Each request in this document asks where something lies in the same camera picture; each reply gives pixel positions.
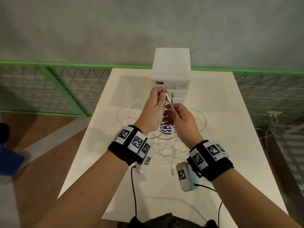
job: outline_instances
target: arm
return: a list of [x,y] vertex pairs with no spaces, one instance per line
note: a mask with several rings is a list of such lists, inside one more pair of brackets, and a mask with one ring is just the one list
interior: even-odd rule
[[[166,90],[151,90],[134,124],[145,135],[162,120],[166,94],[161,92]],[[125,161],[106,151],[63,193],[35,227],[92,227],[103,216],[128,168]]]
[[[204,140],[193,115],[185,106],[174,104],[175,109],[169,105],[166,108],[169,110],[165,111],[165,125],[174,125],[178,137],[189,149]],[[235,169],[222,173],[212,184],[240,228],[301,227]]]

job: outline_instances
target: forearm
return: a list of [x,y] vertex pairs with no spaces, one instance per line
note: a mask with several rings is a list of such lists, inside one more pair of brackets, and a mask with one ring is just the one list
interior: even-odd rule
[[91,227],[101,219],[128,170],[106,151],[36,224],[38,227]]
[[212,185],[239,228],[301,228],[235,169],[229,169]]

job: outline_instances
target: white floor stripe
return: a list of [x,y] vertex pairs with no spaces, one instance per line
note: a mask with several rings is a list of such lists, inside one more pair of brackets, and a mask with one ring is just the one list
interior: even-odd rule
[[[24,153],[29,154],[29,156],[22,166],[34,161],[50,149],[82,131],[88,127],[89,122],[90,119],[75,119],[66,126],[32,144],[25,149]],[[10,176],[0,176],[0,227],[20,228],[14,188]]]

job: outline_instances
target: metal rack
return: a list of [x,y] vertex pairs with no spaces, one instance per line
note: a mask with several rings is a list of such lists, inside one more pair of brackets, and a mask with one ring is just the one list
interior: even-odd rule
[[[90,117],[112,68],[152,66],[0,61],[0,112]],[[255,126],[270,121],[268,111],[282,112],[282,124],[304,119],[304,71],[192,70],[233,72]]]

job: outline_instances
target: hand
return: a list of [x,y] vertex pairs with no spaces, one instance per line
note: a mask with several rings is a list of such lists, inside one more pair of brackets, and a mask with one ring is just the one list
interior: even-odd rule
[[154,130],[162,121],[167,90],[154,87],[150,92],[143,111],[134,126],[138,127],[144,135]]
[[189,149],[204,140],[192,113],[183,104],[174,104],[174,108],[166,105],[166,108],[169,110],[165,110],[164,124],[174,125],[177,136]]

